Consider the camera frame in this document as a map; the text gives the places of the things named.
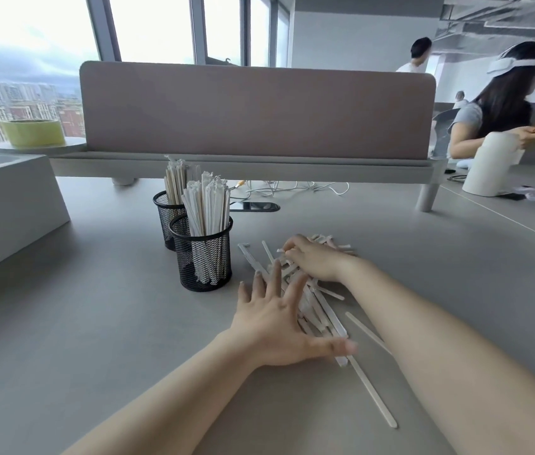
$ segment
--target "black phone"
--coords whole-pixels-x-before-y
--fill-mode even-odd
[[[230,212],[276,212],[277,210],[280,210],[280,206],[276,203],[239,201],[230,204]]]

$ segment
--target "ceiling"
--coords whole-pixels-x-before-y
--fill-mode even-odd
[[[434,52],[458,62],[535,40],[535,0],[445,0]]]

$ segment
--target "white headset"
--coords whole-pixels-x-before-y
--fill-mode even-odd
[[[535,66],[535,59],[514,59],[514,58],[506,58],[504,57],[510,49],[514,48],[515,46],[512,46],[511,48],[506,49],[504,52],[502,52],[497,60],[494,60],[491,62],[491,65],[489,65],[488,70],[486,71],[486,74],[495,77],[499,75],[503,75],[504,73],[509,72],[514,67],[530,67]]]

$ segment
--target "desk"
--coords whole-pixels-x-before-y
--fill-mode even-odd
[[[466,173],[466,170],[459,169],[457,174]],[[512,166],[506,180],[506,186],[520,187],[529,185],[535,187],[535,166]],[[501,214],[511,221],[517,222],[528,229],[535,231],[535,201],[512,201],[503,198],[486,198],[471,195],[461,189],[462,183],[443,180],[442,187],[446,190],[475,202],[496,214]]]
[[[0,263],[0,455],[64,450],[226,328],[238,280],[253,275],[233,247],[226,287],[180,286],[152,203],[160,180],[58,181],[71,224]],[[442,189],[434,213],[416,212],[419,188],[283,193],[280,212],[234,213],[232,244],[265,262],[262,239],[275,249],[294,232],[332,234],[535,372],[535,233]],[[198,454],[453,454],[393,359],[342,315],[368,322],[360,308],[333,308],[400,429],[351,367],[309,361],[253,374]]]

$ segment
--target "black mesh pencil holder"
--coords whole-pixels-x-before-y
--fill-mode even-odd
[[[169,229],[175,239],[181,285],[195,292],[223,287],[232,277],[229,232],[233,220],[222,232],[210,236],[190,236],[188,215],[175,217]]]
[[[160,224],[162,225],[162,235],[165,237],[165,246],[172,251],[175,250],[175,240],[169,231],[169,223],[175,217],[186,213],[186,207],[183,204],[171,206],[166,198],[166,191],[161,191],[153,198],[154,204],[158,207],[160,215]]]

